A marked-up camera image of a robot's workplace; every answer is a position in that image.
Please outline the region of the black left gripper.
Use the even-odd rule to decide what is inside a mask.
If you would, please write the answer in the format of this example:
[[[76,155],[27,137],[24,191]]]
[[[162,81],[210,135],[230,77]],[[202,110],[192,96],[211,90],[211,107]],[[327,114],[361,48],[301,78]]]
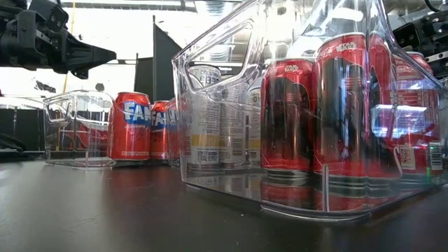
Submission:
[[[55,32],[46,27],[45,19],[29,9],[0,6],[0,67],[22,67],[28,70],[48,68],[48,60],[60,49],[50,36]],[[65,45],[67,69],[79,79],[88,79],[88,71],[117,55],[112,50],[79,41],[67,34]]]

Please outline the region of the white Celsius energy drink can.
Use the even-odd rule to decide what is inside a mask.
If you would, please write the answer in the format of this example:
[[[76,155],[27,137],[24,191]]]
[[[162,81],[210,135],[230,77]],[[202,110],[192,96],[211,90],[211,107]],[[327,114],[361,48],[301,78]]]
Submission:
[[[260,88],[249,91],[248,104],[254,106],[248,112],[248,161],[252,165],[260,164]]]
[[[234,169],[246,161],[246,119],[240,107],[244,103],[246,86],[244,81],[235,80],[222,90],[224,102],[220,105],[219,162],[224,169]]]
[[[194,65],[188,73],[195,89],[217,83],[221,73],[215,66]],[[215,169],[219,164],[221,105],[198,92],[188,99],[190,116],[190,160],[193,169]]]

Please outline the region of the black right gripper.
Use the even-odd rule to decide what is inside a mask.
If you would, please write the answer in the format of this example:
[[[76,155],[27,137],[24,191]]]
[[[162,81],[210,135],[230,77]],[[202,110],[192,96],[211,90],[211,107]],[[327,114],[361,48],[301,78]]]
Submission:
[[[420,52],[437,79],[448,78],[448,10],[423,16]]]

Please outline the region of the red Fanta soda can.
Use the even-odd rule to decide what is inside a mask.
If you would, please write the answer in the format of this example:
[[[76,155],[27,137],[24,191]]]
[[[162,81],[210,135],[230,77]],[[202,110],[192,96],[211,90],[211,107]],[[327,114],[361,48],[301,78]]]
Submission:
[[[118,161],[150,158],[151,103],[140,92],[119,92],[108,117],[107,157]]]
[[[180,167],[180,141],[177,115],[176,99],[173,98],[167,104],[168,162],[172,167]]]

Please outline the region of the black low partition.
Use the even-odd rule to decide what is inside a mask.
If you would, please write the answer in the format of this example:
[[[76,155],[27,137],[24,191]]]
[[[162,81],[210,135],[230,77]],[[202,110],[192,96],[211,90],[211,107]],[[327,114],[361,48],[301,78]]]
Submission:
[[[0,108],[0,133],[21,141],[27,151],[44,151],[43,110]]]

